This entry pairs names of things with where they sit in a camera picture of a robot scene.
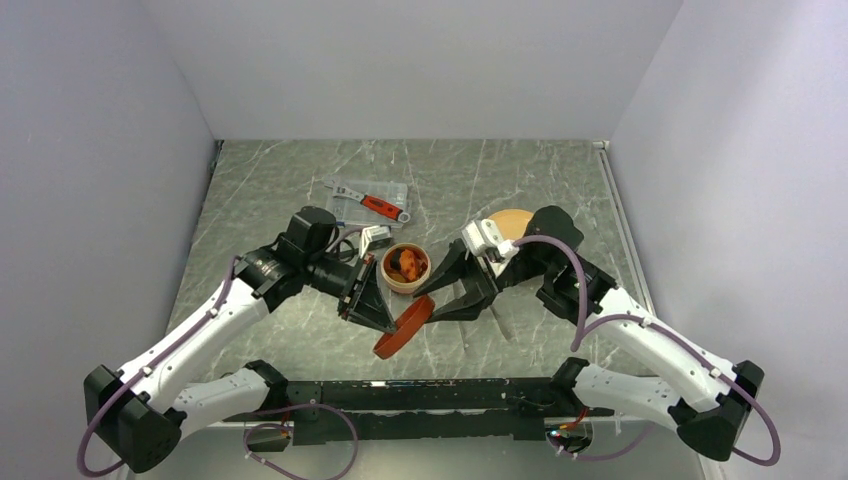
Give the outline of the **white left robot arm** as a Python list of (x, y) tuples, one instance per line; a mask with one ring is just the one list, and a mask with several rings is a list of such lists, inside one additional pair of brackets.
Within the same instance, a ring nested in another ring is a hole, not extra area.
[(158, 465), (193, 432), (224, 418), (254, 412), (264, 420), (287, 406), (288, 383), (274, 367), (252, 361), (228, 379), (195, 384), (211, 358), (243, 330), (265, 319), (304, 288), (335, 299), (340, 318), (383, 333), (396, 323), (377, 282), (371, 246), (389, 241), (386, 226), (358, 227), (358, 245), (344, 260), (348, 238), (334, 215), (306, 206), (264, 246), (233, 257), (218, 287), (179, 326), (117, 369), (100, 365), (84, 379), (87, 427), (77, 450), (79, 473), (93, 438), (136, 473)]

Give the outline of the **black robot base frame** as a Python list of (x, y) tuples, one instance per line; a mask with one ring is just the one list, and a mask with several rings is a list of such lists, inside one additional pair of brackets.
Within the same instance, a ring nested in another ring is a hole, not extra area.
[(292, 381), (284, 399), (228, 424), (285, 421), (297, 446), (350, 439), (413, 440), (507, 437), (542, 441), (575, 420), (609, 417), (551, 388), (546, 377)]

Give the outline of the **red round lunch box lid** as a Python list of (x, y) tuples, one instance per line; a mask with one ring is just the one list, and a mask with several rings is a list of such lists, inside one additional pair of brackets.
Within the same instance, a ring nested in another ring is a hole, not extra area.
[(396, 331), (383, 334), (372, 351), (386, 360), (406, 346), (419, 330), (429, 321), (435, 310), (435, 302), (429, 295), (416, 299), (396, 320)]

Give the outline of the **black sushi roll piece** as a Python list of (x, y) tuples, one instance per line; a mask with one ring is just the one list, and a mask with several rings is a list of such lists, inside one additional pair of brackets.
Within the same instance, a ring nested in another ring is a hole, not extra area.
[(396, 249), (388, 255), (388, 266), (391, 270), (399, 273), (403, 272), (403, 253), (404, 251), (402, 249)]

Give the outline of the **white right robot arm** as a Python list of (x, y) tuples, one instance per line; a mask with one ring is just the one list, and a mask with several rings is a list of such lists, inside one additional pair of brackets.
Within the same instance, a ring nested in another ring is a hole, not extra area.
[(647, 367), (638, 377), (568, 358), (550, 381), (557, 411), (601, 408), (673, 431), (696, 453), (715, 461), (736, 455), (763, 370), (710, 353), (658, 319), (601, 268), (582, 258), (583, 235), (571, 216), (551, 205), (537, 210), (523, 235), (506, 238), (492, 220), (467, 224), (442, 262), (417, 289), (426, 295), (460, 284), (463, 294), (436, 308), (433, 321), (473, 321), (504, 290), (533, 279), (553, 316), (575, 328), (573, 345), (599, 335)]

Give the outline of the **shiny metal tongs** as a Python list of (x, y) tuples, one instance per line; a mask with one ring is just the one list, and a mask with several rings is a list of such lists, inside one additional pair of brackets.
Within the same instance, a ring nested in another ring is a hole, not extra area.
[[(505, 318), (498, 312), (498, 310), (496, 309), (496, 307), (494, 305), (489, 306), (487, 308), (487, 310), (490, 312), (490, 316), (494, 319), (494, 321), (497, 325), (498, 331), (501, 334), (501, 336), (503, 337), (503, 339), (507, 342), (512, 342), (514, 340), (514, 333), (509, 328), (509, 326), (506, 324)], [(468, 340), (466, 323), (465, 322), (459, 322), (457, 324), (457, 328), (458, 328), (458, 332), (459, 332), (459, 335), (460, 335), (461, 346), (462, 346), (463, 350), (466, 351), (470, 346), (470, 343), (469, 343), (469, 340)]]

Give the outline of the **orange red food piece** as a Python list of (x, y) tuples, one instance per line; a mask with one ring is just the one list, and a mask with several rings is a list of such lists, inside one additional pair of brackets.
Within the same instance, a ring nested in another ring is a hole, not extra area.
[(402, 277), (407, 282), (418, 281), (426, 272), (428, 262), (421, 251), (415, 249), (404, 248), (402, 255), (403, 272)]

